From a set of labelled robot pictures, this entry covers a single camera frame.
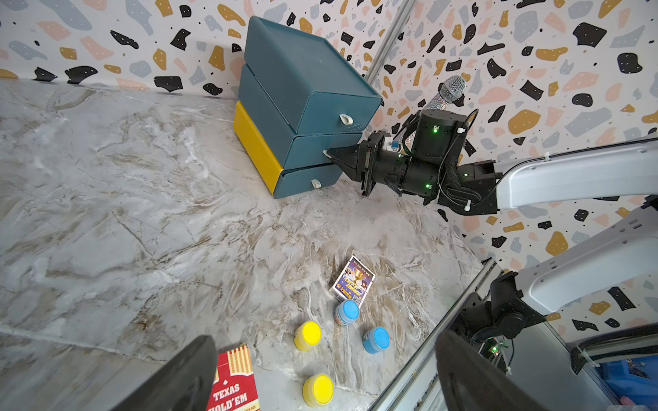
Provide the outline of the glitter microphone on stand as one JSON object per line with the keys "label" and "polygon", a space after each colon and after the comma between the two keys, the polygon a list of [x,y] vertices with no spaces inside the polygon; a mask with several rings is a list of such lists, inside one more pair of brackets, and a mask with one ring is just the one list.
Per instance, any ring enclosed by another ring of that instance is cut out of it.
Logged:
{"label": "glitter microphone on stand", "polygon": [[425,110],[445,110],[449,104],[461,99],[466,88],[466,80],[460,75],[454,75],[446,79],[439,87],[433,99],[423,106]]}

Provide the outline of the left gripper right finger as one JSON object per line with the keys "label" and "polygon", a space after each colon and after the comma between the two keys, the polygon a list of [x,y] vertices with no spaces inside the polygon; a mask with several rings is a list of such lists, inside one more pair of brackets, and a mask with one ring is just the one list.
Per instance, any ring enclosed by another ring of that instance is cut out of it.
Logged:
{"label": "left gripper right finger", "polygon": [[439,379],[450,410],[538,410],[540,404],[455,332],[440,334]]}

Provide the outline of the teal drawer cabinet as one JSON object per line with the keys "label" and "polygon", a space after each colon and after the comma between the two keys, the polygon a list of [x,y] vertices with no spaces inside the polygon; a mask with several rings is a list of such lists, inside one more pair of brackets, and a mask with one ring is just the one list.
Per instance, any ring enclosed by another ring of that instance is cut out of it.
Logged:
{"label": "teal drawer cabinet", "polygon": [[253,16],[234,130],[276,199],[334,185],[325,152],[356,145],[382,102],[322,37]]}

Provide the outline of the yellow paint can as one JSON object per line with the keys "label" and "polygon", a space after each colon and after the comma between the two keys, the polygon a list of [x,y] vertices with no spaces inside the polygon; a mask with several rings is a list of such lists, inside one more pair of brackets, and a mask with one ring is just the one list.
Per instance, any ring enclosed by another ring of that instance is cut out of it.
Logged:
{"label": "yellow paint can", "polygon": [[334,397],[334,383],[323,373],[308,378],[303,384],[303,399],[308,407],[327,406]]}
{"label": "yellow paint can", "polygon": [[322,331],[320,325],[315,321],[309,320],[296,329],[294,344],[298,350],[308,352],[320,343],[321,338]]}

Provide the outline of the yellow paint can upper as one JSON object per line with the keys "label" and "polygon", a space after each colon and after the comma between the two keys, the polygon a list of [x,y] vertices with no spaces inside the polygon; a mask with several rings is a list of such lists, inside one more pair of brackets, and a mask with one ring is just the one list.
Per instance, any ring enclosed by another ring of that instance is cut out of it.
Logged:
{"label": "yellow paint can upper", "polygon": [[296,329],[294,344],[298,350],[308,352],[320,343],[321,338],[322,331],[320,325],[315,321],[309,320]]}

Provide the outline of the purple playing card box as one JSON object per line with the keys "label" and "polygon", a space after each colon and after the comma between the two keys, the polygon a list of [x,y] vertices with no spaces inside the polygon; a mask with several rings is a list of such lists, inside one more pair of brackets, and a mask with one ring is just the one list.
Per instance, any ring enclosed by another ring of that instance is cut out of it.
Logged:
{"label": "purple playing card box", "polygon": [[375,273],[352,255],[329,291],[341,301],[353,301],[361,307],[375,278]]}

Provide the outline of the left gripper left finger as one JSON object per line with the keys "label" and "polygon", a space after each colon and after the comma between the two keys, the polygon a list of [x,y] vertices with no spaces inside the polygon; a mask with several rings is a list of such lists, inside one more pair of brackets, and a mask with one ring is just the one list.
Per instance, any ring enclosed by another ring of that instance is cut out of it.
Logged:
{"label": "left gripper left finger", "polygon": [[113,410],[205,410],[217,359],[212,337],[199,336]]}

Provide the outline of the blue paint can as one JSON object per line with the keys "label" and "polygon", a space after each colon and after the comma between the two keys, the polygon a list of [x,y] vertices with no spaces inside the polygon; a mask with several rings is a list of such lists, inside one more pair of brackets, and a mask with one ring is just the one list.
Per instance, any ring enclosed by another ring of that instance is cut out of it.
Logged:
{"label": "blue paint can", "polygon": [[363,336],[363,347],[369,354],[378,354],[390,347],[391,338],[383,327],[376,327]]}
{"label": "blue paint can", "polygon": [[334,309],[334,320],[339,326],[347,326],[355,323],[360,317],[360,308],[351,300],[342,301]]}

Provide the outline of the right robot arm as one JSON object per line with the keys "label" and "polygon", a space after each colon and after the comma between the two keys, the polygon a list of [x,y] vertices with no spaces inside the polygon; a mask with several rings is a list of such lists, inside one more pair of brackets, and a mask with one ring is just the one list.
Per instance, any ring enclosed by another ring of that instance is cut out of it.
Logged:
{"label": "right robot arm", "polygon": [[551,201],[643,195],[620,222],[554,257],[492,282],[458,316],[455,331],[473,344],[514,338],[580,297],[657,269],[657,139],[647,136],[606,147],[546,154],[511,163],[459,164],[476,120],[441,110],[418,111],[402,128],[412,147],[387,150],[377,131],[354,146],[325,155],[361,185],[364,195],[382,184],[454,212],[493,215]]}

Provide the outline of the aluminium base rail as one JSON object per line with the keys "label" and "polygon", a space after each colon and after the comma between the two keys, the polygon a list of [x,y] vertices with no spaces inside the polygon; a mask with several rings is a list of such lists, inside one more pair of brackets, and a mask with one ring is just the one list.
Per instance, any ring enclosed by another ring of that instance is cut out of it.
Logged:
{"label": "aluminium base rail", "polygon": [[480,272],[370,409],[448,409],[439,379],[437,350],[440,334],[454,327],[464,308],[484,300],[491,282],[500,274],[500,267],[495,260],[489,258],[484,261]]}

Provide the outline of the red Texas Hold'em card box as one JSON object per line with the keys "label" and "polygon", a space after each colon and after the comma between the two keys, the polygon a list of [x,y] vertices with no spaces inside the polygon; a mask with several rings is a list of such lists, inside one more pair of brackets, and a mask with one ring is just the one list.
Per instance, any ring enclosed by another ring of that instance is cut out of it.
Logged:
{"label": "red Texas Hold'em card box", "polygon": [[207,411],[255,411],[260,401],[249,347],[219,354]]}

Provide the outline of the yellow paint can lower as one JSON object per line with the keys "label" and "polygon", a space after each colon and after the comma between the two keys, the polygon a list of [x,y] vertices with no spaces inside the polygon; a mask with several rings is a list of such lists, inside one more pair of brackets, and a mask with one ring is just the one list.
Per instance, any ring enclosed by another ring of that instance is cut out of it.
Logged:
{"label": "yellow paint can lower", "polygon": [[308,407],[327,406],[334,397],[334,383],[323,373],[308,378],[303,384],[303,399]]}

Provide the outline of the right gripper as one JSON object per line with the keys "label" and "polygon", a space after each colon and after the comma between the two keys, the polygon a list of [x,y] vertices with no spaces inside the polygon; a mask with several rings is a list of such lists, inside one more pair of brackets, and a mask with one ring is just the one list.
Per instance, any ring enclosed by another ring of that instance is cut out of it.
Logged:
{"label": "right gripper", "polygon": [[359,180],[365,197],[371,195],[376,184],[387,186],[398,196],[410,195],[411,192],[404,189],[410,160],[385,148],[390,138],[383,130],[375,131],[357,145],[328,149],[327,157],[351,180]]}

